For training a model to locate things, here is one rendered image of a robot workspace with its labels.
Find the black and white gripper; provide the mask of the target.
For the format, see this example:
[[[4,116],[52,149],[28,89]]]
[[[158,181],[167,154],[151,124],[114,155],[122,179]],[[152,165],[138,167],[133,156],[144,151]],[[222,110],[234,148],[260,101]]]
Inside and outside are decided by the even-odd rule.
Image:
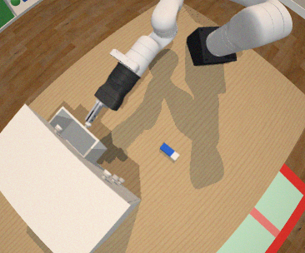
[[[85,118],[89,123],[93,123],[103,107],[117,111],[123,104],[124,97],[141,79],[142,74],[150,64],[145,57],[132,49],[125,55],[117,49],[113,49],[109,54],[119,62],[117,62],[106,82],[94,94],[97,98],[96,103]]]

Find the blue and white eraser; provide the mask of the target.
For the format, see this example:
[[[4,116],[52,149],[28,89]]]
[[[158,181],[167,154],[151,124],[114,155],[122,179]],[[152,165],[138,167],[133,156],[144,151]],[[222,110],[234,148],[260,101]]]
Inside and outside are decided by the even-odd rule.
[[[168,156],[170,156],[174,161],[179,157],[179,154],[177,154],[170,146],[168,146],[166,143],[163,143],[160,149],[165,152]]]

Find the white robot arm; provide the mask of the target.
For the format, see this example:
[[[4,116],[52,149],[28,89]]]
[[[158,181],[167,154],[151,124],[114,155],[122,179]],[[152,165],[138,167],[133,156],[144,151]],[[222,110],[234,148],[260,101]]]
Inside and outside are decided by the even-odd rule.
[[[151,24],[153,31],[130,48],[150,63],[177,35],[177,13],[184,0],[160,0]],[[207,36],[207,49],[217,57],[248,50],[285,38],[293,29],[288,10],[278,0],[230,0],[246,8]],[[251,7],[250,7],[251,6]],[[150,38],[151,37],[151,38]]]

